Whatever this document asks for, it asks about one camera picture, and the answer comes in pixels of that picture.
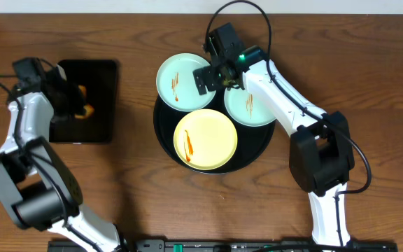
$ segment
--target light blue plate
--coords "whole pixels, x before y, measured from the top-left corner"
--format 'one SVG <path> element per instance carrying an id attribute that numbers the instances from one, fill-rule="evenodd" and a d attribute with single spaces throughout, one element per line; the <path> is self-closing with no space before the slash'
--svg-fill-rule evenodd
<path id="1" fill-rule="evenodd" d="M 224 101 L 229 115 L 242 125 L 259 127 L 276 119 L 263 102 L 245 90 L 226 90 Z"/>
<path id="2" fill-rule="evenodd" d="M 199 95 L 192 72 L 208 65 L 204 58 L 190 53 L 167 59 L 157 74 L 157 89 L 161 99 L 178 111 L 191 112 L 204 108 L 212 101 L 215 92 Z"/>

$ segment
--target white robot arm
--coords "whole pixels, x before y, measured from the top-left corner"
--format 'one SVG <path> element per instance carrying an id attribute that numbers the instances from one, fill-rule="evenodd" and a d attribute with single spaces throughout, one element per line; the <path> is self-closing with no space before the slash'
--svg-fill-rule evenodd
<path id="1" fill-rule="evenodd" d="M 23 75 L 38 77 L 30 78 L 37 82 L 25 83 L 24 88 L 20 88 L 21 92 L 23 89 L 41 91 L 43 88 L 36 89 L 35 86 L 42 85 L 49 85 L 48 90 L 51 89 L 52 85 L 46 79 L 47 75 L 38 59 L 22 59 L 14 67 L 20 79 L 23 79 Z M 49 146 L 50 122 L 55 114 L 49 99 L 53 99 L 53 95 L 49 94 L 48 98 L 43 92 L 26 91 L 16 99 L 22 105 L 22 111 L 19 111 L 15 101 L 8 105 L 10 126 L 0 149 L 0 200 L 13 222 L 22 229 L 34 227 L 64 235 L 89 252 L 121 251 L 122 238 L 114 224 L 100 219 L 83 204 L 77 181 Z M 15 129 L 18 130 L 18 143 L 15 141 Z M 22 145 L 24 153 L 20 152 L 18 144 Z M 28 164 L 18 162 L 23 159 Z M 42 181 L 35 185 L 34 190 L 16 186 L 24 177 L 37 173 Z M 68 214 L 66 217 L 63 216 L 64 208 Z"/>
<path id="2" fill-rule="evenodd" d="M 272 74 L 276 76 L 276 81 L 301 104 L 308 106 L 310 112 L 319 117 L 325 113 L 324 110 L 313 105 L 298 93 L 298 91 L 282 77 L 272 61 L 270 61 L 270 69 Z M 251 65 L 249 70 L 242 74 L 242 80 L 245 90 L 255 95 L 260 101 L 267 105 L 289 137 L 297 131 L 300 125 L 308 127 L 317 122 L 310 116 L 303 114 L 303 112 L 276 87 L 269 77 L 267 63 L 264 60 Z M 340 246 L 337 235 L 338 229 L 334 196 L 337 191 L 346 190 L 346 186 L 346 183 L 336 185 L 330 188 L 322 197 L 317 196 L 314 192 L 309 193 L 313 217 L 312 237 L 315 243 Z M 340 230 L 343 243 L 346 244 L 351 237 L 346 231 L 344 195 L 340 195 L 339 197 L 339 213 L 341 217 Z"/>

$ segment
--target white wall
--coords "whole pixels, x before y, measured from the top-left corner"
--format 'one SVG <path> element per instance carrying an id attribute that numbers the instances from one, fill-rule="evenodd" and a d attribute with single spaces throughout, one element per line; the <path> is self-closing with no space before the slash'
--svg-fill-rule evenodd
<path id="1" fill-rule="evenodd" d="M 0 0 L 0 13 L 213 13 L 229 0 Z M 252 0 L 267 13 L 403 14 L 403 0 Z M 256 13 L 235 4 L 224 13 Z"/>

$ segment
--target plate rim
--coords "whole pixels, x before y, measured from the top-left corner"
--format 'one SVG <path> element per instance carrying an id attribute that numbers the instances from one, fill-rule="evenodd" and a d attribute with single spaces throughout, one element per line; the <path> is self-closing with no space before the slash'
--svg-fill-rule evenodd
<path id="1" fill-rule="evenodd" d="M 171 108 L 173 108 L 173 109 L 175 109 L 175 110 L 177 110 L 177 111 L 181 111 L 181 112 L 193 112 L 193 111 L 202 109 L 202 108 L 204 108 L 205 106 L 207 106 L 207 105 L 214 99 L 215 94 L 216 94 L 217 91 L 207 92 L 207 93 L 206 93 L 207 95 L 212 94 L 212 97 L 211 97 L 211 98 L 207 101 L 207 103 L 206 103 L 205 105 L 203 105 L 201 108 L 196 108 L 196 109 L 182 109 L 182 108 L 176 108 L 176 107 L 173 106 L 172 104 L 169 104 L 169 103 L 163 98 L 163 96 L 162 96 L 162 94 L 161 94 L 161 92 L 160 92 L 160 89 L 158 88 L 158 76 L 160 75 L 161 71 L 164 71 L 164 70 L 163 70 L 164 67 L 165 67 L 164 65 L 165 65 L 165 64 L 168 64 L 168 62 L 174 60 L 174 58 L 177 58 L 177 57 L 184 57 L 184 56 L 196 57 L 196 58 L 198 58 L 198 59 L 200 59 L 200 60 L 204 60 L 206 63 L 209 64 L 208 60 L 206 60 L 206 59 L 203 58 L 202 56 L 196 55 L 196 54 L 194 54 L 194 53 L 182 52 L 182 53 L 178 53 L 178 54 L 172 55 L 171 57 L 167 58 L 167 59 L 161 64 L 161 66 L 159 67 L 158 72 L 157 72 L 157 76 L 156 76 L 156 80 L 155 80 L 155 84 L 156 84 L 156 87 L 157 87 L 158 95 L 161 97 L 161 100 L 162 100 L 167 106 L 170 106 Z"/>

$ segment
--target green connector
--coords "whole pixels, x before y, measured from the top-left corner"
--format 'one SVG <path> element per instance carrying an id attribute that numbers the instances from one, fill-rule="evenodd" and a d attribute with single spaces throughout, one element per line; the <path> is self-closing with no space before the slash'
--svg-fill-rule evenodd
<path id="1" fill-rule="evenodd" d="M 265 245 L 265 246 L 264 246 L 264 249 L 265 249 L 265 248 L 269 248 L 269 247 L 271 247 L 271 245 Z"/>
<path id="2" fill-rule="evenodd" d="M 183 252 L 182 244 L 174 244 L 174 252 Z"/>

